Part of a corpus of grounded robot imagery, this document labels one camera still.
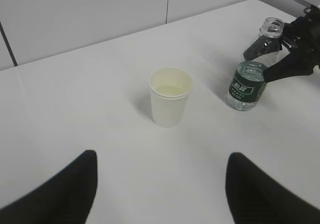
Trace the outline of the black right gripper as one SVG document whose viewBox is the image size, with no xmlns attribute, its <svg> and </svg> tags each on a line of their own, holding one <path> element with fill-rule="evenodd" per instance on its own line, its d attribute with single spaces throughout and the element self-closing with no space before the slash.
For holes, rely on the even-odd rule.
<svg viewBox="0 0 320 224">
<path fill-rule="evenodd" d="M 291 23 L 265 21 L 257 38 L 243 52 L 245 61 L 277 61 L 285 48 L 289 54 L 263 71 L 265 83 L 313 74 L 320 66 L 320 8 L 306 7 Z"/>
</svg>

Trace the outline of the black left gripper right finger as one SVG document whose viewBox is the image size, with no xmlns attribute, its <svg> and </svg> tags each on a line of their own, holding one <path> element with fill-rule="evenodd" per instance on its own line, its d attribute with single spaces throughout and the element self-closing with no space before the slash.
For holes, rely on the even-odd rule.
<svg viewBox="0 0 320 224">
<path fill-rule="evenodd" d="M 231 153 L 226 199 L 236 224 L 318 224 L 320 211 L 272 179 L 239 152 Z"/>
</svg>

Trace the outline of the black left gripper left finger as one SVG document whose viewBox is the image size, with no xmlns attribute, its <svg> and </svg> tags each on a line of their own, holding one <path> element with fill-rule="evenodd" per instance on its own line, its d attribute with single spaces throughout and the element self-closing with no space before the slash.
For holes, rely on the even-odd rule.
<svg viewBox="0 0 320 224">
<path fill-rule="evenodd" d="M 98 157 L 86 150 L 44 184 L 1 208 L 2 224 L 84 224 L 98 188 Z"/>
</svg>

